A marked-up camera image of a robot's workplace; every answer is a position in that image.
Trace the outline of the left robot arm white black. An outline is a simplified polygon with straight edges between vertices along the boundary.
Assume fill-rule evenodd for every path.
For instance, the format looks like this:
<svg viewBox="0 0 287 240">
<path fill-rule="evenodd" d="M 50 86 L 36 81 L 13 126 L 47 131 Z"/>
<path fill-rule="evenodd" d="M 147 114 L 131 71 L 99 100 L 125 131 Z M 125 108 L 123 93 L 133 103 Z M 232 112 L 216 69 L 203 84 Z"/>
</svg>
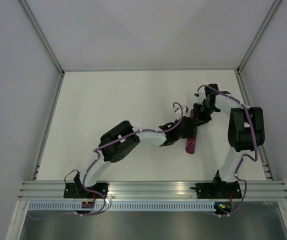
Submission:
<svg viewBox="0 0 287 240">
<path fill-rule="evenodd" d="M 127 157 L 139 144 L 168 147 L 180 139 L 195 139 L 197 128 L 197 121 L 188 116 L 157 129 L 140 129 L 132 126 L 128 120 L 122 121 L 100 138 L 100 144 L 94 150 L 96 159 L 84 173 L 77 172 L 73 183 L 65 183 L 65 192 L 88 198 L 106 169 Z"/>
</svg>

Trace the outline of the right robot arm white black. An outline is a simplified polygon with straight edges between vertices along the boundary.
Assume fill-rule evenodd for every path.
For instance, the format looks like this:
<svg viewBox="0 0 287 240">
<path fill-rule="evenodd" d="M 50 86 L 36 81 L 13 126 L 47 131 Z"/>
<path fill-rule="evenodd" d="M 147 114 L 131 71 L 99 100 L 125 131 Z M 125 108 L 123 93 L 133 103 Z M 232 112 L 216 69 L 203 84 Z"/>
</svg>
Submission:
<svg viewBox="0 0 287 240">
<path fill-rule="evenodd" d="M 265 142 L 264 115 L 261 107 L 248 106 L 233 97 L 228 91 L 219 91 L 217 84 L 203 85 L 205 98 L 193 105 L 192 119 L 196 127 L 209 123 L 214 112 L 223 112 L 229 117 L 227 139 L 230 149 L 224 164 L 216 172 L 212 183 L 200 184 L 198 192 L 223 198 L 229 193 L 241 197 L 238 171 L 244 158 L 258 160 L 258 147 Z"/>
</svg>

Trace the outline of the purple cloth napkin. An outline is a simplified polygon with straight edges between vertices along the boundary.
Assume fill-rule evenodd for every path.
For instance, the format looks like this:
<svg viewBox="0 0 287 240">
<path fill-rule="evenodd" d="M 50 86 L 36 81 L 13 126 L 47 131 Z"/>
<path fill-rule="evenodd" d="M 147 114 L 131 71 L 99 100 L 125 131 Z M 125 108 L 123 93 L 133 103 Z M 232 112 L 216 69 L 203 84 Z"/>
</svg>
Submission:
<svg viewBox="0 0 287 240">
<path fill-rule="evenodd" d="M 190 118 L 192 120 L 192 127 L 188 132 L 185 151 L 186 153 L 193 155 L 195 153 L 198 132 L 198 126 L 195 120 L 195 113 L 193 109 L 190 111 Z"/>
</svg>

